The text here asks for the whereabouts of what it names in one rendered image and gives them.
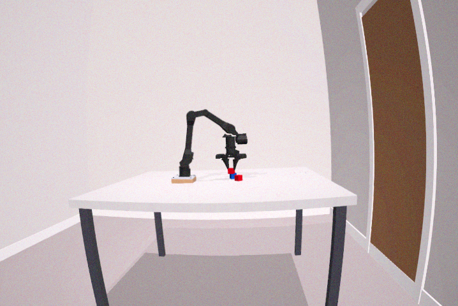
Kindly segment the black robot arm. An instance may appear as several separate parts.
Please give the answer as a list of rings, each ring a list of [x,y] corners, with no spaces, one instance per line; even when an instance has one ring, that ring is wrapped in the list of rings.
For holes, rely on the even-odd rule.
[[[189,164],[193,161],[193,152],[192,148],[192,139],[193,139],[193,126],[195,124],[195,120],[197,117],[206,117],[209,120],[215,122],[219,125],[226,133],[236,135],[226,135],[222,136],[226,138],[226,145],[235,145],[235,142],[240,144],[247,144],[247,135],[246,133],[238,134],[235,130],[235,126],[228,122],[221,120],[219,117],[211,114],[207,109],[200,110],[200,111],[192,111],[190,110],[186,114],[186,122],[187,122],[187,133],[186,133],[186,148],[184,150],[184,154],[182,160],[179,162],[179,176],[180,177],[190,177],[191,176],[191,168],[189,168]]]

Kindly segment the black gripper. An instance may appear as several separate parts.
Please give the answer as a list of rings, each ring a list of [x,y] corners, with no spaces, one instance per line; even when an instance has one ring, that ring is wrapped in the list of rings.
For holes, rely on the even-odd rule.
[[[240,159],[247,158],[246,154],[237,154],[235,155],[235,145],[226,145],[226,154],[216,154],[216,159],[222,158],[223,162],[225,163],[227,169],[229,168],[229,159],[228,157],[234,157],[233,159],[233,170],[236,169],[236,165]]]

